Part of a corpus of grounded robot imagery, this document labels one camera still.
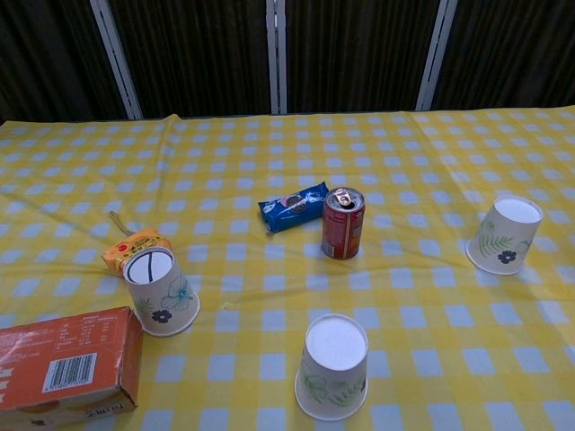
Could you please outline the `paper cup with black circle mark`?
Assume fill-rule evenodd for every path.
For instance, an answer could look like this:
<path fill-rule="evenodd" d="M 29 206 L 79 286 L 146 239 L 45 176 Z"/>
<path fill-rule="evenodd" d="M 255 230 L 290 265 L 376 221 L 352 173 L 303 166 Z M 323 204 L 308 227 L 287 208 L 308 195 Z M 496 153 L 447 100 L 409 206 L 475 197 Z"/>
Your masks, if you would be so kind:
<path fill-rule="evenodd" d="M 149 247 L 131 256 L 122 275 L 144 332 L 171 337 L 189 328 L 200 310 L 200 300 L 181 271 L 173 253 Z"/>

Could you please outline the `paper cup with fern print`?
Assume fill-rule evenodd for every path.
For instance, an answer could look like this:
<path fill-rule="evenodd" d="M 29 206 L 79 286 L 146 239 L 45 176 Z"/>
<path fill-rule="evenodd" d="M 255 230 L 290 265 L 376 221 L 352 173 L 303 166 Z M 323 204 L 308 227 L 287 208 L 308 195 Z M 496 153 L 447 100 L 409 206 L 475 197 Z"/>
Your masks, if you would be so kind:
<path fill-rule="evenodd" d="M 492 274 L 517 274 L 543 218 L 542 209 L 529 199 L 515 195 L 496 198 L 475 236 L 466 244 L 468 259 Z"/>

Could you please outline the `blue cookie packet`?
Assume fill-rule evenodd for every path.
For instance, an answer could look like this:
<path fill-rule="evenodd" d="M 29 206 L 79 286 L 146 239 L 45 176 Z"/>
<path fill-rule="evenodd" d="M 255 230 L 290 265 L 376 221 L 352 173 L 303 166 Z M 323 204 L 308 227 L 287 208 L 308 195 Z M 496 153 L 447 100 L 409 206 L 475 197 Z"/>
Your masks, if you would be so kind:
<path fill-rule="evenodd" d="M 323 215 L 329 190 L 325 182 L 298 192 L 258 203 L 261 218 L 270 233 L 279 233 Z"/>

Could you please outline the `red soda can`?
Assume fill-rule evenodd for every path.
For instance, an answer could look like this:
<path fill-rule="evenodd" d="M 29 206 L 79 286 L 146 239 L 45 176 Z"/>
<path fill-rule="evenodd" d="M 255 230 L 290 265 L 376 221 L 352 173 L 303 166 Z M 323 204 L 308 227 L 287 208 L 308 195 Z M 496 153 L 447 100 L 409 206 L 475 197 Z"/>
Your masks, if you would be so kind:
<path fill-rule="evenodd" d="M 325 255 L 351 259 L 358 253 L 365 211 L 365 198 L 358 190 L 340 187 L 329 191 L 323 205 Z"/>

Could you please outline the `yellow checked tablecloth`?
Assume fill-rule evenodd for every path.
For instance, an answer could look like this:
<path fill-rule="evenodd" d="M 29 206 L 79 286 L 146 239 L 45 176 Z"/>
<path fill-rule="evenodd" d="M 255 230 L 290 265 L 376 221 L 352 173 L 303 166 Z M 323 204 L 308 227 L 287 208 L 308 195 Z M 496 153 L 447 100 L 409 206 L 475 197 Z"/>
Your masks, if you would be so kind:
<path fill-rule="evenodd" d="M 323 216 L 270 233 L 259 202 L 325 182 L 365 198 L 358 253 Z M 543 211 L 520 271 L 466 244 L 496 198 Z M 131 302 L 102 261 L 155 228 L 199 293 L 144 342 L 137 410 L 103 431 L 575 431 L 575 106 L 0 126 L 0 328 Z M 350 317 L 368 392 L 341 421 L 299 407 L 305 334 Z"/>

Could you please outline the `paper cup with green flower print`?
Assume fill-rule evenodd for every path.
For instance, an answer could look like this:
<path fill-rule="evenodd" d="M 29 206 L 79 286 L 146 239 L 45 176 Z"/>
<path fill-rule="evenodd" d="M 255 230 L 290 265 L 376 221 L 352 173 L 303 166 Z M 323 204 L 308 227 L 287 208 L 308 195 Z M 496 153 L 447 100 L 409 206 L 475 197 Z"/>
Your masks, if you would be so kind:
<path fill-rule="evenodd" d="M 295 377 L 301 410 L 321 421 L 354 415 L 367 398 L 367 352 L 367 334 L 350 317 L 329 313 L 315 319 Z"/>

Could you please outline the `orange tape measure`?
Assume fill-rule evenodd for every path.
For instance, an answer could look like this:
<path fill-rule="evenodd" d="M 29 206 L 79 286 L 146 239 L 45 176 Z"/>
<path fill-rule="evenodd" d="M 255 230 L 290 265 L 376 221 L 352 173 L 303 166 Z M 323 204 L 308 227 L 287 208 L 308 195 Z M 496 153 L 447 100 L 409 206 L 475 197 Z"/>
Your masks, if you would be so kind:
<path fill-rule="evenodd" d="M 128 259 L 139 251 L 155 246 L 163 247 L 167 250 L 172 248 L 168 239 L 156 229 L 146 228 L 138 232 L 131 231 L 121 222 L 116 212 L 109 211 L 108 216 L 124 234 L 122 240 L 113 244 L 102 253 L 102 260 L 110 273 L 122 277 L 122 271 Z"/>

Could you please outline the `dark partition panel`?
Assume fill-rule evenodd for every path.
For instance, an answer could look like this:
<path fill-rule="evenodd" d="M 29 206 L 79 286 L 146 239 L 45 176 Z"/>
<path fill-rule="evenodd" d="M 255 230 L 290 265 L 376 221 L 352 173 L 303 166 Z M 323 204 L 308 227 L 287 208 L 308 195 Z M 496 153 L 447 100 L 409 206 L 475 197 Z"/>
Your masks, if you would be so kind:
<path fill-rule="evenodd" d="M 414 110 L 441 0 L 287 0 L 290 113 Z"/>
<path fill-rule="evenodd" d="M 108 0 L 144 118 L 269 114 L 266 0 Z"/>
<path fill-rule="evenodd" d="M 434 110 L 575 105 L 575 0 L 458 0 Z"/>
<path fill-rule="evenodd" d="M 126 116 L 89 0 L 0 0 L 0 125 Z"/>

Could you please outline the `orange cardboard box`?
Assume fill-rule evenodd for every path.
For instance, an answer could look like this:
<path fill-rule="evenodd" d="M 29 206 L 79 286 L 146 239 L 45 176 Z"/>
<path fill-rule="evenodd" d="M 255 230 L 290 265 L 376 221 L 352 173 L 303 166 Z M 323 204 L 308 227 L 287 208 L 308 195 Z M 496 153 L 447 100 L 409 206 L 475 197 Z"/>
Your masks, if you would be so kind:
<path fill-rule="evenodd" d="M 0 329 L 0 431 L 135 409 L 143 335 L 127 306 Z"/>

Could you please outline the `white partition post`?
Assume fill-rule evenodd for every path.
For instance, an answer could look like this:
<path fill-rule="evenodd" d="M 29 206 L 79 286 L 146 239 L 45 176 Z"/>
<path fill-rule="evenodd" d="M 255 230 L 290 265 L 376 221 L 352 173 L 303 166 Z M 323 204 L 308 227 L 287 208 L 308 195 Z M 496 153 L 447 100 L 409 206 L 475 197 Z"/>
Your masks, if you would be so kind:
<path fill-rule="evenodd" d="M 108 0 L 89 0 L 128 119 L 143 114 Z"/>
<path fill-rule="evenodd" d="M 288 113 L 286 0 L 265 0 L 270 79 L 270 110 Z"/>
<path fill-rule="evenodd" d="M 439 2 L 415 105 L 417 111 L 431 109 L 457 5 L 458 0 L 440 0 Z"/>

